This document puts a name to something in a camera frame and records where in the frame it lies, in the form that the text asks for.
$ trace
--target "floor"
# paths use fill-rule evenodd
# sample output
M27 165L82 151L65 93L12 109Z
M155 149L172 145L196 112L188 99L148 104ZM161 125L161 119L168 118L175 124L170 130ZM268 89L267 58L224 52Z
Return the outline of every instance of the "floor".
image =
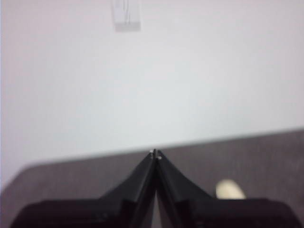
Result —
M304 224L304 130L161 149L209 194L214 194L219 180L234 179L248 198L289 204ZM124 180L147 152L24 170L1 194L1 227L8 228L18 211L32 202L100 197ZM152 227L161 227L158 207Z

